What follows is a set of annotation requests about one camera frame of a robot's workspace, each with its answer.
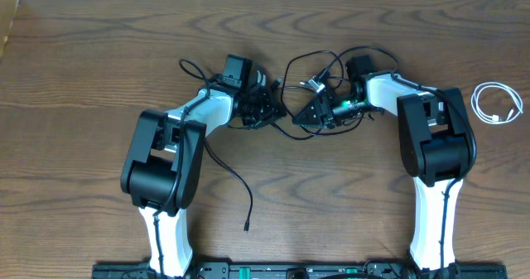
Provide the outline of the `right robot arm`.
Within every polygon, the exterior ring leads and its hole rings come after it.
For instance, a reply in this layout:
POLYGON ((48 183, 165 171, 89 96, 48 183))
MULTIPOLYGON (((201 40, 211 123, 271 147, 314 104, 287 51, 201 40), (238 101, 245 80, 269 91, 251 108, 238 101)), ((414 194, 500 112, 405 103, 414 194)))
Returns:
POLYGON ((458 194, 476 159, 476 141, 459 89, 436 89, 377 70, 369 55, 344 65, 349 92, 339 95, 328 69, 308 81, 314 98, 292 121, 321 134, 372 112, 397 118, 402 164, 415 189, 412 271, 447 277, 455 263, 453 232, 458 194))

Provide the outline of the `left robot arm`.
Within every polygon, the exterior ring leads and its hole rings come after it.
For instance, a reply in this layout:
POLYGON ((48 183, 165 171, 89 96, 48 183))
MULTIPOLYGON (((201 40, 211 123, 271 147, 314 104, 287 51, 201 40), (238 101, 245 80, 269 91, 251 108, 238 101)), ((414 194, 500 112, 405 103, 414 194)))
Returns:
POLYGON ((179 67, 198 79, 197 95, 178 108, 146 109, 138 117, 120 177, 147 226, 153 278, 183 278, 194 253, 188 239, 187 209, 195 197, 207 137, 240 118, 243 130, 266 127, 286 113, 270 79, 256 62, 229 54, 219 74, 207 75, 196 63, 179 67))

